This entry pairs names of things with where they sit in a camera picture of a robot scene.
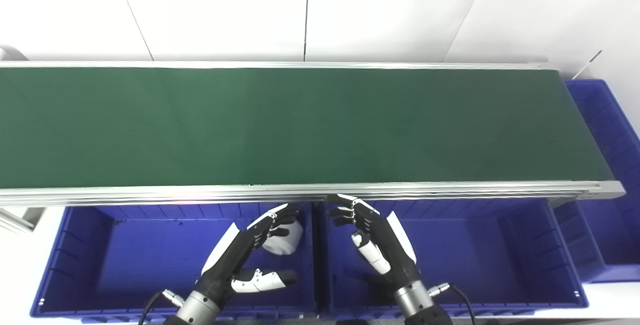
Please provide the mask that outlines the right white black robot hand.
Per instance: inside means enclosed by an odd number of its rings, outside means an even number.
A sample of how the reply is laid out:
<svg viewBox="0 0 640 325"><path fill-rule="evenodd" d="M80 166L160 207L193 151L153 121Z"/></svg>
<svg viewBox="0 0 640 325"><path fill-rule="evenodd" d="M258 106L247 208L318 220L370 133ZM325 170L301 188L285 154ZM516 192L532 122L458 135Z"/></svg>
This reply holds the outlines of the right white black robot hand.
<svg viewBox="0 0 640 325"><path fill-rule="evenodd" d="M325 197L336 227L354 225L350 238L364 259L382 275L392 291L422 282L413 246L395 213L382 216L364 200L342 193Z"/></svg>

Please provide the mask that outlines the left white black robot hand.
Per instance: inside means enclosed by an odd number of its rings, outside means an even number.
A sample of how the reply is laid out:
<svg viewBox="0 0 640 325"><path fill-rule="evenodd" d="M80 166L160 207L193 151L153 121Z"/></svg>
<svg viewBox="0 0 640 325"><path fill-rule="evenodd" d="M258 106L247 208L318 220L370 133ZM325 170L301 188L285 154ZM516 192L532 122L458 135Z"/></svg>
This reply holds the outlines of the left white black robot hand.
<svg viewBox="0 0 640 325"><path fill-rule="evenodd" d="M272 237L285 237L290 225L297 220L300 203L286 203L269 209L244 229L233 223L221 237L194 290L218 307L224 305L236 293L260 293L284 289L298 281L294 270L266 272L260 268L244 269L247 259L265 241Z"/></svg>

